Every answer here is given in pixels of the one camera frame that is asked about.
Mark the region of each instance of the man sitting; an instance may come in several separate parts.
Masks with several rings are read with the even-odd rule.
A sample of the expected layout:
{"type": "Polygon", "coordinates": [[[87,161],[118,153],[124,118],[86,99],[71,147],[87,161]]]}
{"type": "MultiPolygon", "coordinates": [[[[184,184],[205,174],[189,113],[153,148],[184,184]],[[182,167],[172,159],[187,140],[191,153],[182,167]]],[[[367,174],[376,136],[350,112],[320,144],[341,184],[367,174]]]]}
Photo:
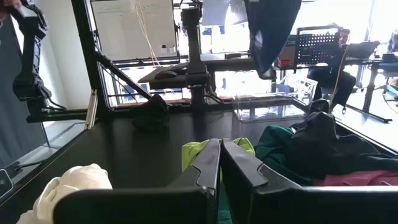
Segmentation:
{"type": "MultiPolygon", "coordinates": [[[[340,45],[347,43],[349,33],[350,33],[349,29],[343,29],[340,31],[340,39],[339,39],[340,45]]],[[[328,63],[328,65],[329,67],[325,68],[310,69],[310,72],[308,73],[308,77],[310,79],[318,82],[313,100],[317,100],[322,97],[321,87],[325,88],[335,87],[340,62],[331,59],[331,62],[328,63]]],[[[335,97],[333,98],[333,101],[330,103],[329,106],[330,111],[332,111],[337,104],[340,104],[342,106],[345,106],[347,104],[348,98],[351,92],[353,91],[355,83],[356,83],[355,77],[350,75],[348,72],[344,71],[341,72],[337,85],[338,90],[335,93],[335,97]]]]}

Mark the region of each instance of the whiteboard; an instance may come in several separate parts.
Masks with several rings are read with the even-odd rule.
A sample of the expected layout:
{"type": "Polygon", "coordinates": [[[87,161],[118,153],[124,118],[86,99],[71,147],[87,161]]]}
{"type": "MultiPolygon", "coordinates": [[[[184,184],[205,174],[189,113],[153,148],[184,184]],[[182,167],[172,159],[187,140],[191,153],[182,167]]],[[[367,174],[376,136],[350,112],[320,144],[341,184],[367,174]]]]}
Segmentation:
{"type": "Polygon", "coordinates": [[[155,56],[176,57],[177,43],[171,0],[92,1],[103,53],[111,60],[150,58],[149,44],[137,15],[137,12],[141,15],[139,2],[155,56]]]}

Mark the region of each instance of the black tabletop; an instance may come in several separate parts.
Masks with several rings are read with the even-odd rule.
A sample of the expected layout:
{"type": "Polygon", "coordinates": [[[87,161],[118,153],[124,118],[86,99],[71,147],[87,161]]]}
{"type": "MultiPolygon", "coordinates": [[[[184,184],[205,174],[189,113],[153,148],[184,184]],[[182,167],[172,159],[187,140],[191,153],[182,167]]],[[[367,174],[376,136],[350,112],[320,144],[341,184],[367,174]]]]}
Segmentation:
{"type": "Polygon", "coordinates": [[[1,223],[16,223],[22,213],[32,209],[45,185],[73,166],[97,163],[108,171],[114,189],[165,187],[181,173],[182,145],[239,137],[256,145],[266,126],[290,126],[297,121],[243,124],[232,112],[173,114],[169,129],[158,133],[137,131],[125,118],[100,122],[0,207],[1,223]]]}

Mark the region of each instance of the white cloth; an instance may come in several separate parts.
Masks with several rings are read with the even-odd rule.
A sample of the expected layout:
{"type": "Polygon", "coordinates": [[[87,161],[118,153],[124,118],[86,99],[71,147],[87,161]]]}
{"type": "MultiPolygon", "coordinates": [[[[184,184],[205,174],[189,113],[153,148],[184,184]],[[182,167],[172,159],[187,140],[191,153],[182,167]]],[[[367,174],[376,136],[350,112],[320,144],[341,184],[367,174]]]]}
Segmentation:
{"type": "Polygon", "coordinates": [[[72,167],[45,186],[33,210],[22,214],[17,224],[53,223],[52,213],[57,202],[68,194],[85,189],[112,189],[108,172],[97,164],[72,167]]]}

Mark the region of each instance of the black pole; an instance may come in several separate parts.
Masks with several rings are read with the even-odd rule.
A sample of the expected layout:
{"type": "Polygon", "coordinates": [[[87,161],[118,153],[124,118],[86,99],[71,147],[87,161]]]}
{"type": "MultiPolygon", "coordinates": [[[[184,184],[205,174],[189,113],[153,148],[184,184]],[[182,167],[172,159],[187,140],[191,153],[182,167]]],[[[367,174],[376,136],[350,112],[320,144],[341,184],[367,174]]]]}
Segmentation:
{"type": "Polygon", "coordinates": [[[98,105],[97,117],[107,117],[109,112],[109,100],[106,97],[106,86],[98,62],[95,57],[95,40],[93,29],[88,15],[88,8],[84,0],[72,0],[73,12],[75,13],[76,25],[80,36],[81,48],[86,62],[88,78],[92,90],[97,90],[98,105]]]}

